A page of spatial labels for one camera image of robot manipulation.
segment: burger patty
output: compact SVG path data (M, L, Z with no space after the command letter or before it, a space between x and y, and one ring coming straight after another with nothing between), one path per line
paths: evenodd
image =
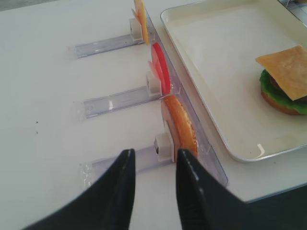
M283 95L285 95L286 97L287 94L279 87L279 85L277 84L277 82L275 81L275 79L270 75L270 82L271 84L277 89L279 90ZM303 104L307 104L307 96L306 97L302 97L300 99L295 100L295 102L299 102L299 103L303 103Z

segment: white tabletop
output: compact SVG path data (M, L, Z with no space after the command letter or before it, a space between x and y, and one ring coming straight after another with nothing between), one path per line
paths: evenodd
M85 122L72 118L74 101L143 84L137 71L144 65L130 55L143 55L144 46L79 60L67 49L128 33L133 1L121 2L61 0L0 12L0 229L21 229L76 198L79 163L148 147L163 132L159 102ZM249 164L227 154L160 20L164 9L191 2L145 5L228 176L227 188L248 201L306 183L306 150ZM136 186L130 229L180 229L174 165L139 174Z

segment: bun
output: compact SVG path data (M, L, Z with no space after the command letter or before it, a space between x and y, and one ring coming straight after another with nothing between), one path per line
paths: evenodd
M161 107L162 118L167 122L173 138L175 161L178 149L188 149L197 157L196 133L184 106L175 95L170 95L162 100Z
M295 109L289 109L287 107L282 107L281 105L277 104L277 102L271 99L262 89L261 89L261 95L267 103L269 103L272 107L279 110L280 112L283 112L289 115L302 115Z

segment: white plastic clip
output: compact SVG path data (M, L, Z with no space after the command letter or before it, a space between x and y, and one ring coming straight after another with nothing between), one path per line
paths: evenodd
M149 96L162 96L161 81L150 71L146 72L146 87Z
M143 40L143 35L142 35L142 26L139 23L138 20L135 18L129 19L130 22L130 33L131 33L131 38L134 42L136 41L142 41Z
M155 136L154 140L154 147L158 154L158 160L160 162L167 160L175 162L174 142L166 121L164 123L164 128L165 133Z

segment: red tomato slice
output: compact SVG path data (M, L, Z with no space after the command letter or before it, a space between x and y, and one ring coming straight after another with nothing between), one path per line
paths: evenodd
M159 75L163 95L171 93L171 80L169 78L167 63L159 43L152 45L153 66Z

